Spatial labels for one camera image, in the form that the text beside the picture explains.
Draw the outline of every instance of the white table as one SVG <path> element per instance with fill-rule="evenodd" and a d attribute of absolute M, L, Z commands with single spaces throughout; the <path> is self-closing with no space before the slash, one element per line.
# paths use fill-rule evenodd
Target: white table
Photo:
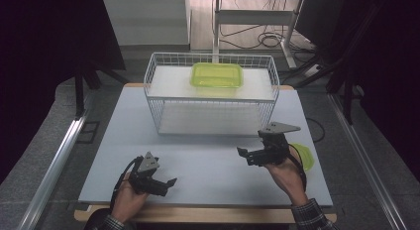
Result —
<path fill-rule="evenodd" d="M 280 90 L 271 120 L 301 127 L 300 131 L 287 133 L 286 138 L 289 143 L 300 143 L 311 150 L 315 164 L 307 172 L 307 194 L 315 197 L 321 206 L 331 208 L 331 196 L 295 90 Z M 261 149 L 263 144 L 260 138 L 158 135 L 143 89 L 129 84 L 121 93 L 78 200 L 108 204 L 112 189 L 126 165 L 136 156 L 152 152 L 159 157 L 160 164 L 154 179 L 167 181 L 177 177 L 178 180 L 166 197 L 150 196 L 146 212 L 148 208 L 155 212 L 156 208 L 170 206 L 173 209 L 196 208 L 195 214 L 202 208 L 205 211 L 234 209 L 234 212 L 246 208 L 260 211 L 258 216 L 268 209 L 274 212 L 285 210 L 290 215 L 287 195 L 275 185 L 266 169 L 249 167 L 246 160 L 239 157 L 236 147 L 253 151 Z M 243 217 L 236 216 L 232 222 Z M 185 218 L 168 214 L 156 221 L 164 219 Z M 195 222 L 188 216 L 186 219 Z M 260 217 L 258 221 L 261 219 L 263 222 L 277 222 L 275 216 L 271 220 Z"/>

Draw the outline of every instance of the wooden table edge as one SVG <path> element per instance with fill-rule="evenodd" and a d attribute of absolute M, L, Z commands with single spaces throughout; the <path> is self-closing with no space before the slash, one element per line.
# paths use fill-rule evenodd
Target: wooden table edge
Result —
<path fill-rule="evenodd" d="M 90 215 L 108 205 L 89 205 L 87 210 L 74 211 L 77 221 L 87 221 Z M 325 216 L 337 221 L 334 208 L 324 208 Z M 134 218 L 138 222 L 150 223 L 294 223 L 290 209 L 267 209 L 250 207 L 172 207 L 145 206 Z"/>

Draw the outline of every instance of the yellow lid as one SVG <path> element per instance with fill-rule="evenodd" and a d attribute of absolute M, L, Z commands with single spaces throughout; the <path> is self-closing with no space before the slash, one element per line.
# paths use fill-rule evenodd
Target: yellow lid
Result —
<path fill-rule="evenodd" d="M 309 171 L 315 163 L 309 148 L 297 143 L 291 143 L 290 145 L 294 147 L 294 149 L 296 149 L 296 151 L 299 153 L 300 158 L 302 159 L 303 169 L 306 172 Z"/>
<path fill-rule="evenodd" d="M 198 62 L 190 79 L 195 87 L 238 88 L 243 85 L 242 68 L 234 63 Z"/>

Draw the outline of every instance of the hand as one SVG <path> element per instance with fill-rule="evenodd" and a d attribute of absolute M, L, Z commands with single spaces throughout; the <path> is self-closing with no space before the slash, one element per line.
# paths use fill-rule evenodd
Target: hand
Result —
<path fill-rule="evenodd" d="M 111 216 L 118 221 L 125 223 L 134 217 L 145 204 L 148 193 L 136 194 L 128 182 L 130 173 L 126 173 L 123 182 L 121 183 L 118 195 L 115 198 L 114 208 Z"/>
<path fill-rule="evenodd" d="M 289 147 L 289 149 L 291 155 L 300 162 L 296 150 L 292 147 Z M 303 189 L 299 169 L 290 159 L 286 159 L 280 165 L 267 164 L 264 167 L 268 169 L 274 182 L 289 196 L 293 205 L 301 206 L 308 203 L 309 200 Z"/>

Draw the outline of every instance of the wire basket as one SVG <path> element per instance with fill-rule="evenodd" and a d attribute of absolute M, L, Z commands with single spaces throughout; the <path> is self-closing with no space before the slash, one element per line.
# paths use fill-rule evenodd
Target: wire basket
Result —
<path fill-rule="evenodd" d="M 197 62 L 235 63 L 239 88 L 197 88 L 189 83 Z M 279 81 L 271 56 L 152 54 L 145 94 L 160 134 L 256 136 L 271 117 Z"/>

